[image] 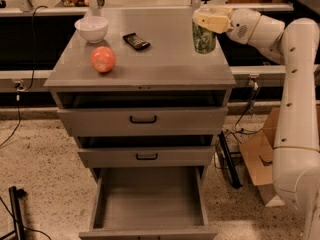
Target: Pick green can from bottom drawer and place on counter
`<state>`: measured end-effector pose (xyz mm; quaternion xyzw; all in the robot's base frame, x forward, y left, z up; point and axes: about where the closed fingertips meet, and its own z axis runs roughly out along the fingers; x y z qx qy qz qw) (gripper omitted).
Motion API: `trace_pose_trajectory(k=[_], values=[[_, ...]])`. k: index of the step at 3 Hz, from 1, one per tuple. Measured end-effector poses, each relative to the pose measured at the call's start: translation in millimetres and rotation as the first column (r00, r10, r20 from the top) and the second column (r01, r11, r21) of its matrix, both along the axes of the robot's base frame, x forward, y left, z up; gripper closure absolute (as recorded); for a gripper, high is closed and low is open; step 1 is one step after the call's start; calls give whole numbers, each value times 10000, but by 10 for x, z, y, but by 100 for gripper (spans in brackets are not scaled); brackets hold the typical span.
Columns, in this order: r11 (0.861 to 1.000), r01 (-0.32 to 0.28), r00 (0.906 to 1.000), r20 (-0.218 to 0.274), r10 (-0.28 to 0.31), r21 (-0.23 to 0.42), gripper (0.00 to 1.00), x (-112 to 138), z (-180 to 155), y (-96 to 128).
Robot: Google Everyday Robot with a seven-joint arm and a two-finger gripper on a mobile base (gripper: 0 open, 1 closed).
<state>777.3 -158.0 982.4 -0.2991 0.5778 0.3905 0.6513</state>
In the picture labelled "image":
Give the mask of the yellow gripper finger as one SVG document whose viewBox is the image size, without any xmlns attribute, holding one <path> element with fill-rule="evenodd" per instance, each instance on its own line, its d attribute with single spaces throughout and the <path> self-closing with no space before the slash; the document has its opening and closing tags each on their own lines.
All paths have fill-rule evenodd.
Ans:
<svg viewBox="0 0 320 240">
<path fill-rule="evenodd" d="M 225 6 L 202 6 L 193 13 L 193 22 L 211 32 L 222 34 L 232 28 L 232 9 Z"/>
</svg>

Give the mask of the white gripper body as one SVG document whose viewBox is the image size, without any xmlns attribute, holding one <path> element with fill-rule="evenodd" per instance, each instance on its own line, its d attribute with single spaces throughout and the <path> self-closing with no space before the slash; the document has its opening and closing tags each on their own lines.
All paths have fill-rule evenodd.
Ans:
<svg viewBox="0 0 320 240">
<path fill-rule="evenodd" d="M 251 9 L 236 9 L 231 15 L 231 29 L 226 35 L 240 44 L 253 44 L 253 34 L 260 20 L 261 13 Z"/>
</svg>

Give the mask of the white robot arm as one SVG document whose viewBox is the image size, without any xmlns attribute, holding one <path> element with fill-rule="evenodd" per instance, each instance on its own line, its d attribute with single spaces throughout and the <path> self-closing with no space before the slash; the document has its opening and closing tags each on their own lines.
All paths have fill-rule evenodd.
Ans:
<svg viewBox="0 0 320 240">
<path fill-rule="evenodd" d="M 273 185 L 288 207 L 305 218 L 303 240 L 320 239 L 320 152 L 314 63 L 319 27 L 309 18 L 290 24 L 247 9 L 205 5 L 193 22 L 256 48 L 285 66 L 273 146 Z"/>
</svg>

